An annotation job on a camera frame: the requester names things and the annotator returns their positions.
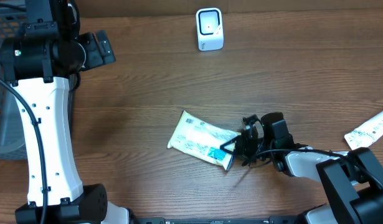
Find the cream wet wipes pack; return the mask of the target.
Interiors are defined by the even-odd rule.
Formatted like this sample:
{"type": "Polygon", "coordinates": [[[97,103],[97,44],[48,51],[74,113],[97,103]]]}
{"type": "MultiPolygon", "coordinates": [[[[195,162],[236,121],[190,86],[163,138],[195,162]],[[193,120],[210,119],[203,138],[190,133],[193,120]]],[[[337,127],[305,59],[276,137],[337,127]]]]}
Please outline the cream wet wipes pack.
{"type": "Polygon", "coordinates": [[[167,148],[177,149],[228,171],[234,163],[234,156],[221,150],[220,146],[239,135],[183,111],[167,148]]]}

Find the white tube gold cap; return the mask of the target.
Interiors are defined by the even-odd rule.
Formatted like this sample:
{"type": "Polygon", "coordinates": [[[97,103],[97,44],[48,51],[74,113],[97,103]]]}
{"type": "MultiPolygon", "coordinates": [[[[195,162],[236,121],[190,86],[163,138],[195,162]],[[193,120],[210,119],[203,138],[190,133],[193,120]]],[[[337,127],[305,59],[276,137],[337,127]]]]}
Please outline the white tube gold cap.
{"type": "Polygon", "coordinates": [[[369,119],[344,138],[352,150],[369,147],[383,136],[383,111],[369,119]]]}

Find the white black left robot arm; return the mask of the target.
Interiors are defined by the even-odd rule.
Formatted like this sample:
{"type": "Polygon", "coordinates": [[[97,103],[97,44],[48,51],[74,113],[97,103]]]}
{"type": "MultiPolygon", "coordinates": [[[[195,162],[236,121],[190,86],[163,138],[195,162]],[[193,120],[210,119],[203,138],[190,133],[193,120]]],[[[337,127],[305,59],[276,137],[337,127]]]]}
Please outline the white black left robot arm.
{"type": "Polygon", "coordinates": [[[27,0],[25,12],[21,34],[0,46],[0,84],[16,98],[29,169],[16,222],[131,224],[131,212],[111,203],[104,185],[82,183],[70,134],[70,77],[115,61],[108,37],[80,33],[75,1],[27,0]]]}

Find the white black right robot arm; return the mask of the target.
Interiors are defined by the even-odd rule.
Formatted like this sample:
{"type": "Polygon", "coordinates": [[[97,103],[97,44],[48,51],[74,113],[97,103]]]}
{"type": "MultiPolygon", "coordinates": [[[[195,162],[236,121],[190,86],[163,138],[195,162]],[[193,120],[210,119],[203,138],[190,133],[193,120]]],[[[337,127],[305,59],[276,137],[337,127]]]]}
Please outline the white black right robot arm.
{"type": "Polygon", "coordinates": [[[321,183],[328,203],[298,215],[295,223],[383,223],[383,167],[370,149],[312,149],[274,129],[262,138],[244,131],[228,143],[245,164],[269,159],[279,172],[321,183]]]}

